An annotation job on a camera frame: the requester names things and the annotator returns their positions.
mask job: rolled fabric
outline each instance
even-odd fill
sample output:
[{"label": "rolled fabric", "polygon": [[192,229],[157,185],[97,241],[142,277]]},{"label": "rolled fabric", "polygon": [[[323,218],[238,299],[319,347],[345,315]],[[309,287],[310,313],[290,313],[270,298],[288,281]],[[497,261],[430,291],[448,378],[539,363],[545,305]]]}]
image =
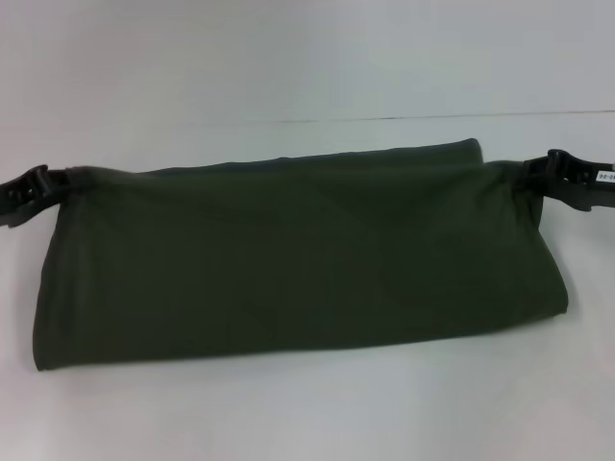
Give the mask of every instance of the rolled fabric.
[{"label": "rolled fabric", "polygon": [[567,293],[520,163],[475,139],[126,173],[68,171],[39,370],[364,348],[510,328]]}]

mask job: white backdrop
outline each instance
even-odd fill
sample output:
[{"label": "white backdrop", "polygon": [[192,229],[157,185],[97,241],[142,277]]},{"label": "white backdrop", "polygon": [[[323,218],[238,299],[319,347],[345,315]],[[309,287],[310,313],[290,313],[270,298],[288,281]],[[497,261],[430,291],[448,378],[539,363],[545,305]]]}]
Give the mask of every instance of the white backdrop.
[{"label": "white backdrop", "polygon": [[[608,0],[5,0],[0,181],[476,137],[615,160]],[[569,313],[476,338],[38,374],[49,210],[0,230],[0,458],[611,461],[615,210],[547,201]]]}]

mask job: sticker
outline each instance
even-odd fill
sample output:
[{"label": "sticker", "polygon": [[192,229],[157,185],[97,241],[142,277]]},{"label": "sticker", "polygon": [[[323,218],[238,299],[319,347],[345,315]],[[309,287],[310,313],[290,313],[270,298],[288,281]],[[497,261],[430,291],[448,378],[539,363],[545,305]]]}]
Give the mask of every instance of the sticker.
[{"label": "sticker", "polygon": [[615,182],[615,171],[599,171],[596,181]]}]

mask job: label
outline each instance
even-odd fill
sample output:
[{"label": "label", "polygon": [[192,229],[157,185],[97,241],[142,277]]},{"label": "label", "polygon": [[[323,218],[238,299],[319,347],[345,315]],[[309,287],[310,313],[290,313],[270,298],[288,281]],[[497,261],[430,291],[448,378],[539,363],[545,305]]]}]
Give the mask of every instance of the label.
[{"label": "label", "polygon": [[596,177],[598,182],[615,182],[615,171],[599,171]]}]

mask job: white surface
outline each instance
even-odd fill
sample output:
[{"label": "white surface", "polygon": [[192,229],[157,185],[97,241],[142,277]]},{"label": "white surface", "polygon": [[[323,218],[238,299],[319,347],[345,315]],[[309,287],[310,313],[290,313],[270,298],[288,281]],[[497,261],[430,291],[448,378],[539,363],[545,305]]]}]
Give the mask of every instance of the white surface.
[{"label": "white surface", "polygon": [[[5,1],[1,181],[43,162],[138,171],[471,136],[486,159],[558,147],[613,161],[615,114],[447,117],[615,109],[613,13],[607,0]],[[571,306],[529,328],[37,374],[54,214],[0,230],[3,460],[615,459],[612,209],[546,203]]]}]

